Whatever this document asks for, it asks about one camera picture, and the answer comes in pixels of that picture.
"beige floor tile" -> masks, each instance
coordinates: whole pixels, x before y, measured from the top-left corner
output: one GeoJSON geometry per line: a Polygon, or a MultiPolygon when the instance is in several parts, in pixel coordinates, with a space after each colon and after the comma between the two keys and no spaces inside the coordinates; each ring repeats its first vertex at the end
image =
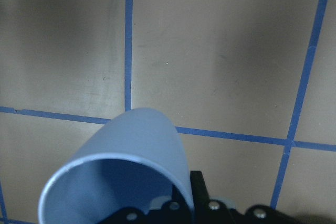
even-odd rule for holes
{"type": "Polygon", "coordinates": [[[123,112],[124,1],[0,0],[1,106],[123,112]]]}
{"type": "Polygon", "coordinates": [[[181,135],[189,168],[201,170],[211,196],[233,200],[245,210],[270,204],[282,146],[181,135]]]}
{"type": "Polygon", "coordinates": [[[0,113],[0,122],[0,178],[7,216],[37,223],[44,184],[101,125],[5,113],[0,113]]]}
{"type": "Polygon", "coordinates": [[[336,144],[336,0],[329,0],[296,139],[336,144]]]}
{"type": "Polygon", "coordinates": [[[133,107],[286,138],[318,0],[134,0],[133,107]]]}
{"type": "Polygon", "coordinates": [[[294,148],[278,209],[307,224],[336,222],[336,153],[294,148]]]}

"floor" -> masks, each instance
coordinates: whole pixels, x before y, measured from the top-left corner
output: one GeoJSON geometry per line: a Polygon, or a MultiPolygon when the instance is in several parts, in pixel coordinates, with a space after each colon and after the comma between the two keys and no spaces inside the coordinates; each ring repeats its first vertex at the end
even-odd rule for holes
{"type": "Polygon", "coordinates": [[[0,223],[109,119],[152,107],[239,211],[336,223],[336,0],[0,0],[0,223]]]}

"black bracket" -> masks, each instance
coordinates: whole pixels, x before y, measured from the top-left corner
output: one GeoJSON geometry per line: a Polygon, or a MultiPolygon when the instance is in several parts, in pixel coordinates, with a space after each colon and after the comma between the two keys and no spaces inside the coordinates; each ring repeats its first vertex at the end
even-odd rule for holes
{"type": "Polygon", "coordinates": [[[98,224],[302,224],[263,205],[255,205],[242,215],[236,209],[228,209],[223,202],[210,199],[202,172],[191,171],[190,181],[194,213],[173,186],[172,200],[164,203],[161,209],[150,210],[145,215],[137,208],[125,207],[98,224]]]}

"metal bolt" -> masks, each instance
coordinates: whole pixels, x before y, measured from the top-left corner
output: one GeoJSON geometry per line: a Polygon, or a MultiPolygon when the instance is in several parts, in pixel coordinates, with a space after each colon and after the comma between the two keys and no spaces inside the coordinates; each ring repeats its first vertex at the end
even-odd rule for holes
{"type": "Polygon", "coordinates": [[[265,210],[261,209],[261,208],[256,208],[253,211],[253,214],[255,217],[257,217],[258,219],[265,219],[267,214],[265,212],[265,210]]]}
{"type": "Polygon", "coordinates": [[[211,210],[218,210],[220,208],[220,204],[216,201],[210,201],[209,204],[208,204],[208,207],[211,209],[211,210]]]}
{"type": "Polygon", "coordinates": [[[130,212],[128,215],[126,215],[126,219],[128,221],[134,221],[136,220],[138,215],[135,212],[130,212]]]}
{"type": "Polygon", "coordinates": [[[169,205],[169,209],[172,210],[172,211],[176,211],[179,208],[180,208],[180,204],[175,202],[175,201],[171,202],[170,205],[169,205]]]}

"blue tape line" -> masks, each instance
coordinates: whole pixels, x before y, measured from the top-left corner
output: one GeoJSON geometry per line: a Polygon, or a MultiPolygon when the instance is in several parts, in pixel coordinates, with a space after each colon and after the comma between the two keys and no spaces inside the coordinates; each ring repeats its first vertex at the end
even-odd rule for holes
{"type": "Polygon", "coordinates": [[[132,109],[133,0],[125,0],[125,111],[132,109]]]}
{"type": "MultiPolygon", "coordinates": [[[[14,108],[4,107],[4,106],[0,106],[0,112],[9,113],[9,114],[18,114],[18,115],[37,116],[41,118],[68,120],[68,121],[75,121],[75,122],[95,123],[95,124],[106,124],[107,122],[110,121],[110,119],[93,118],[93,117],[81,116],[81,115],[60,114],[60,113],[52,113],[52,112],[36,111],[36,110],[15,110],[14,108]]],[[[276,145],[286,145],[288,143],[286,139],[275,138],[275,137],[244,135],[244,134],[237,134],[237,133],[230,133],[230,132],[209,131],[209,130],[193,129],[193,128],[186,128],[186,127],[176,127],[176,130],[181,134],[227,138],[227,139],[232,139],[232,140],[240,140],[240,141],[255,142],[255,143],[276,144],[276,145]]],[[[297,142],[297,141],[295,141],[295,147],[310,148],[313,150],[325,150],[325,151],[334,151],[336,149],[336,145],[297,142]]]]}
{"type": "Polygon", "coordinates": [[[295,133],[298,127],[298,123],[299,123],[303,101],[306,95],[309,76],[310,76],[311,68],[313,65],[314,57],[315,57],[317,43],[319,41],[319,36],[320,36],[321,28],[322,28],[324,13],[327,7],[327,2],[328,0],[319,0],[318,2],[318,7],[317,7],[315,18],[314,18],[314,24],[313,24],[313,28],[312,28],[312,32],[310,36],[306,59],[303,65],[303,71],[302,71],[302,75],[300,79],[299,90],[298,90],[298,94],[295,100],[293,114],[292,114],[292,118],[291,118],[290,125],[289,125],[289,130],[287,134],[288,142],[283,151],[284,153],[283,153],[283,156],[280,162],[278,176],[277,176],[277,180],[274,186],[273,195],[271,199],[270,206],[273,208],[276,208],[277,206],[281,188],[282,188],[282,183],[284,182],[283,180],[285,178],[285,173],[286,173],[286,169],[287,169],[287,165],[288,165],[288,161],[290,157],[291,148],[295,144],[294,137],[295,137],[295,133]]]}
{"type": "Polygon", "coordinates": [[[27,221],[20,221],[20,220],[11,220],[11,219],[5,219],[5,218],[0,218],[0,221],[3,221],[4,223],[13,223],[13,224],[34,224],[32,222],[27,222],[27,221]]]}
{"type": "Polygon", "coordinates": [[[332,145],[332,144],[318,144],[318,143],[294,141],[293,147],[336,152],[336,145],[332,145]]]}
{"type": "Polygon", "coordinates": [[[181,134],[227,138],[227,139],[233,139],[233,140],[265,143],[265,144],[285,145],[286,143],[285,139],[274,138],[274,137],[253,136],[253,135],[220,132],[220,131],[208,131],[208,130],[192,129],[192,128],[185,128],[185,127],[176,127],[176,129],[177,129],[177,132],[181,134]]]}
{"type": "Polygon", "coordinates": [[[1,186],[1,181],[0,181],[0,207],[1,207],[1,213],[3,216],[3,221],[5,222],[5,224],[7,224],[7,211],[6,211],[6,206],[5,206],[5,198],[4,198],[4,194],[2,191],[2,186],[1,186]]]}
{"type": "Polygon", "coordinates": [[[288,166],[290,151],[291,151],[291,145],[286,145],[283,149],[284,153],[282,154],[282,158],[281,158],[281,162],[279,166],[279,172],[278,172],[277,180],[275,182],[275,186],[274,186],[274,190],[272,194],[272,199],[271,199],[271,204],[270,204],[271,208],[277,207],[281,188],[282,188],[282,183],[284,182],[283,179],[285,177],[285,173],[286,173],[287,166],[288,166]]]}
{"type": "Polygon", "coordinates": [[[95,123],[95,124],[106,124],[107,122],[110,121],[110,119],[92,118],[90,116],[60,114],[60,113],[52,113],[37,110],[15,110],[14,108],[2,107],[2,106],[0,106],[0,112],[19,114],[19,115],[38,116],[40,118],[61,119],[83,123],[95,123]]]}

